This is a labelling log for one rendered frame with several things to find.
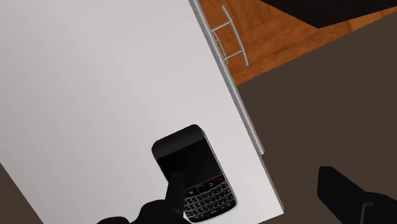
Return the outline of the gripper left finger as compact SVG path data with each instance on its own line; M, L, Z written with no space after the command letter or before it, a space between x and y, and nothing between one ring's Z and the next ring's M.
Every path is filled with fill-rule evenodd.
M183 217L184 196L183 173L173 172L169 176L165 198L143 205L134 221L114 216L97 224L191 224Z

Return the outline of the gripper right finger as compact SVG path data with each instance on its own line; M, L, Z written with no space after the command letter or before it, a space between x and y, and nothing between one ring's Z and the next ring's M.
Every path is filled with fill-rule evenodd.
M397 199L368 192L332 166L321 166L317 197L342 224L397 224Z

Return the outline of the black keypad phone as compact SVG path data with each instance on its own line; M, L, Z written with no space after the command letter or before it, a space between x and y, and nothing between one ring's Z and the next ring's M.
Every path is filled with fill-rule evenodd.
M188 221L207 221L236 207L231 184L198 125L155 141L151 151L166 179L172 172L183 173L184 214Z

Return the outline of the white-topped wooden drawer cabinet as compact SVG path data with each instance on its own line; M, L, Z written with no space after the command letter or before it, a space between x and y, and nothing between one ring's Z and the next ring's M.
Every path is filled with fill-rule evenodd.
M397 199L397 59L332 42L237 86L207 27L197 0L0 0L0 164L43 224L134 220L191 124L238 202L204 224L340 224L321 166Z

